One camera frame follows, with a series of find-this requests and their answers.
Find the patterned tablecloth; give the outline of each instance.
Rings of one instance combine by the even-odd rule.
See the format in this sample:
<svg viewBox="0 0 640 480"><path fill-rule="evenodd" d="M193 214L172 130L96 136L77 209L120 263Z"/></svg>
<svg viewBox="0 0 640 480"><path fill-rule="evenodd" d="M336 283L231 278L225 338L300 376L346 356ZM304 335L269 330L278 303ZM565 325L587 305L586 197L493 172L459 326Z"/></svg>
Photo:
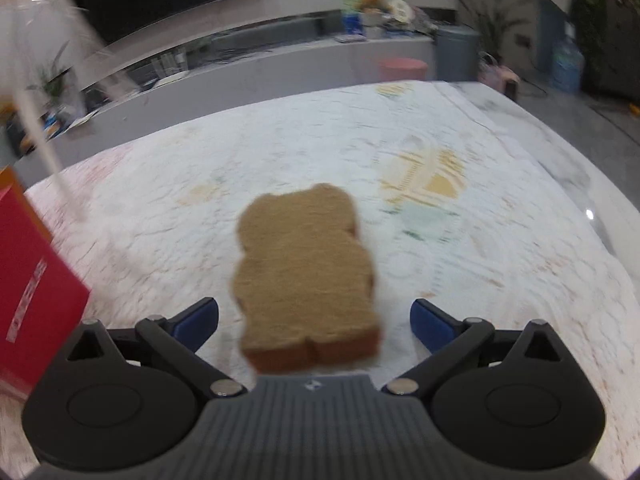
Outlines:
<svg viewBox="0 0 640 480"><path fill-rule="evenodd" d="M429 298L499 328L544 318L607 410L594 462L621 479L640 462L640 310L632 284L583 212L547 174L474 118L451 86L359 86L261 102L178 124L65 171L87 219L46 180L30 196L64 258L93 289L86 315L110 327L170 316L203 296L220 327L199 355L253 386L238 351L229 283L236 220L256 196L329 182L347 190L376 267L379 357L320 372L382 386L423 359L408 312ZM34 464L19 405L0 397L0 465Z"/></svg>

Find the white logo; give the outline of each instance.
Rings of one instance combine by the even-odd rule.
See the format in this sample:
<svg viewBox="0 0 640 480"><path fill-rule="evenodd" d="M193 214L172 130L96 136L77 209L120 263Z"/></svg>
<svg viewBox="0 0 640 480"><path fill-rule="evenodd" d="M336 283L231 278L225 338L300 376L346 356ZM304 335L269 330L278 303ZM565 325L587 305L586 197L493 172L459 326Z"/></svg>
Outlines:
<svg viewBox="0 0 640 480"><path fill-rule="evenodd" d="M6 333L5 338L9 343L15 343L15 340L18 337L18 332L20 332L24 315L27 313L27 309L31 303L31 298L33 298L46 268L47 263L44 261L44 258L41 258L33 271L33 276L30 277L29 283L27 283L27 287L22 293L22 297L18 302L18 307L15 309L14 318L11 320L9 330Z"/></svg>
<svg viewBox="0 0 640 480"><path fill-rule="evenodd" d="M315 379L311 379L311 380L307 381L304 384L304 386L310 392L314 392L314 391L319 390L320 388L322 388L324 386L324 384L322 384L320 381L316 381Z"/></svg>

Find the bread slice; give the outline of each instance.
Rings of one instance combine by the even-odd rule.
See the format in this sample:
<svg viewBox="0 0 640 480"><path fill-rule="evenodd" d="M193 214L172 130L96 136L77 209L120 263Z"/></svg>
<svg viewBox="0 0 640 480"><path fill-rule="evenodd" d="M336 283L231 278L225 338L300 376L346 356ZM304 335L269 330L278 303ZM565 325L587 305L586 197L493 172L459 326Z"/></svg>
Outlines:
<svg viewBox="0 0 640 480"><path fill-rule="evenodd" d="M376 354L373 269L355 223L348 195L327 184L260 197L242 215L233 293L246 317L241 349L259 372Z"/></svg>

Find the gray ribbed panel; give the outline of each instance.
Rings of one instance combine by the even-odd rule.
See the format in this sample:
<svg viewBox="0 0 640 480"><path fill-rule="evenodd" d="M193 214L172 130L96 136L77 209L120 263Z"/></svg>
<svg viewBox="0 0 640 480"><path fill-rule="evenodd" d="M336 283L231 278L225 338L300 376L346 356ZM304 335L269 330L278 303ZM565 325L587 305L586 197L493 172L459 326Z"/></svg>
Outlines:
<svg viewBox="0 0 640 480"><path fill-rule="evenodd" d="M604 480L586 462L547 472L489 466L448 444L421 403L373 389L367 376L260 378L215 400L177 447L113 480ZM43 466L29 480L104 480Z"/></svg>

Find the power outlet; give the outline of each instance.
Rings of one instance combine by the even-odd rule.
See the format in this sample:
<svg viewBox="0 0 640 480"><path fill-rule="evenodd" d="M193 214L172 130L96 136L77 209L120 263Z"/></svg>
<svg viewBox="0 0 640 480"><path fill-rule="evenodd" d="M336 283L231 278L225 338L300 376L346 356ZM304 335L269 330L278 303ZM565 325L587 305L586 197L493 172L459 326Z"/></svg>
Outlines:
<svg viewBox="0 0 640 480"><path fill-rule="evenodd" d="M517 46L523 46L524 48L531 48L530 36L525 36L524 34L516 34L515 40L516 40Z"/></svg>

